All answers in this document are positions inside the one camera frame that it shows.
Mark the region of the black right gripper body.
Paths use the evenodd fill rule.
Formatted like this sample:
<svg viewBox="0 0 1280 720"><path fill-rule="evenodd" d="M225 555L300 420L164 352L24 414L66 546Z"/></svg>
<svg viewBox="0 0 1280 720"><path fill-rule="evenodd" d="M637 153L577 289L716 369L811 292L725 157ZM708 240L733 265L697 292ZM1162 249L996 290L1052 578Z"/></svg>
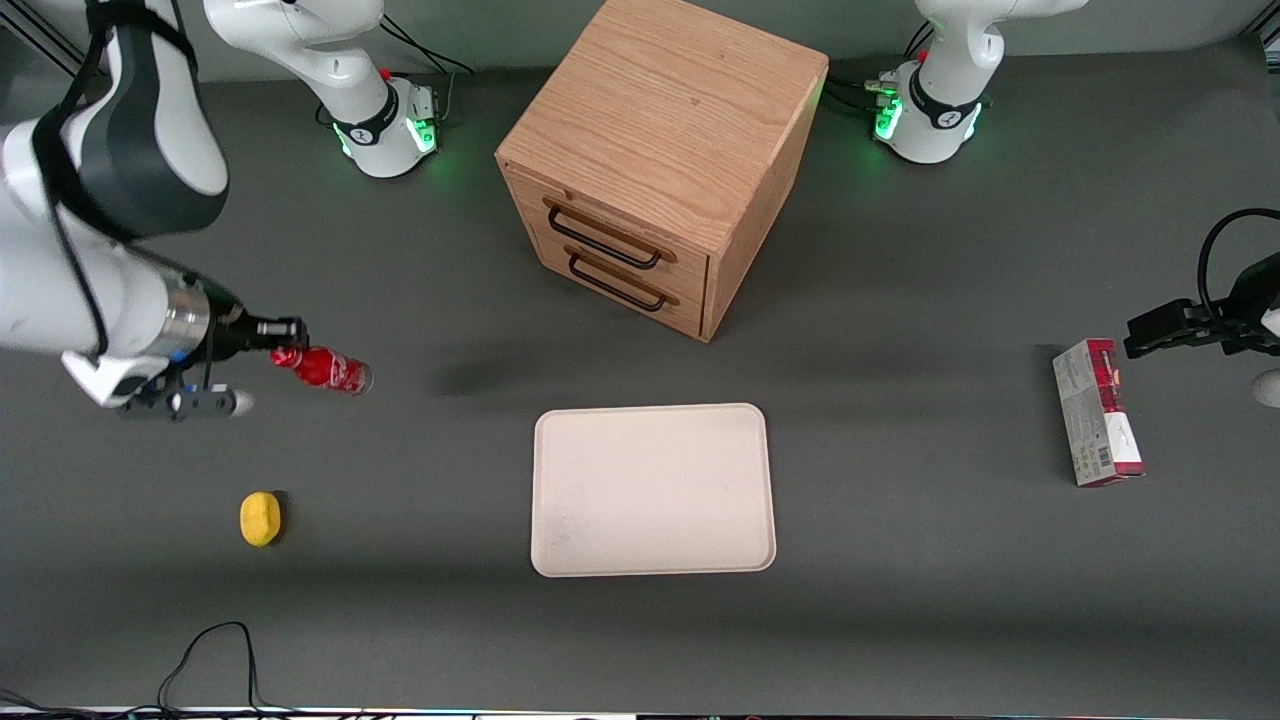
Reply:
<svg viewBox="0 0 1280 720"><path fill-rule="evenodd" d="M242 352L273 350L273 338L259 333L262 319L248 313L238 296L214 281L204 281L204 292L211 313L204 351L214 363Z"/></svg>

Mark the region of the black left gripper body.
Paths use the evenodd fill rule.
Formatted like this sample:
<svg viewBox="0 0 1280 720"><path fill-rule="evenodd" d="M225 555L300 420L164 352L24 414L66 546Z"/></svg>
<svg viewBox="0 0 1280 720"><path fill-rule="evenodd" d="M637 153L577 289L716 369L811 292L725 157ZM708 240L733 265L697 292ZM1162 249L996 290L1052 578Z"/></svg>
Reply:
<svg viewBox="0 0 1280 720"><path fill-rule="evenodd" d="M1245 268L1224 300L1224 324L1230 338L1224 354L1247 350L1279 355L1277 338L1279 255L1272 254Z"/></svg>

